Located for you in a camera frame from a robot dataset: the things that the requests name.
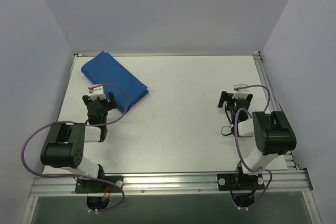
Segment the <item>blue surgical wrap cloth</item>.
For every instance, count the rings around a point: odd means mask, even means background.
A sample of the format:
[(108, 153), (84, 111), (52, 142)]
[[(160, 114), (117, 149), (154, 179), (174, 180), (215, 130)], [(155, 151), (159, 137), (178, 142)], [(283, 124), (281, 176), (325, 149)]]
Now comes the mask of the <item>blue surgical wrap cloth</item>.
[(81, 68), (93, 84), (104, 84), (104, 93), (113, 92), (120, 112), (130, 109), (148, 94), (148, 88), (109, 53), (102, 51)]

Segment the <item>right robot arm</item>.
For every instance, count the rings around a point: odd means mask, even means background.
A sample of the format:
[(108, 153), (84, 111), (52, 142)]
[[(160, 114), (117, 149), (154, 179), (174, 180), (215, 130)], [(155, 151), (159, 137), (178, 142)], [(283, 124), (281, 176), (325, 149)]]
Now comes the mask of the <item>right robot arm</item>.
[(224, 108), (230, 123), (230, 133), (225, 136), (254, 138), (255, 147), (241, 160), (233, 175), (236, 187), (244, 189), (252, 182), (252, 175), (259, 175), (274, 159), (293, 151), (297, 145), (294, 131), (283, 111), (264, 111), (248, 114), (253, 94), (222, 91), (218, 108)]

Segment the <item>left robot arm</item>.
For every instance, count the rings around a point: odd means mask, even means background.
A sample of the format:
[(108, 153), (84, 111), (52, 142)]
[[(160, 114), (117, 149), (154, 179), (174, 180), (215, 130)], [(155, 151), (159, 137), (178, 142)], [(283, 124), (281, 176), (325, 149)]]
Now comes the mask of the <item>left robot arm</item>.
[(53, 123), (40, 154), (41, 163), (61, 168), (81, 177), (94, 192), (105, 188), (103, 167), (84, 156), (85, 143), (102, 143), (107, 136), (108, 112), (117, 108), (113, 92), (94, 91), (82, 97), (87, 108), (87, 123)]

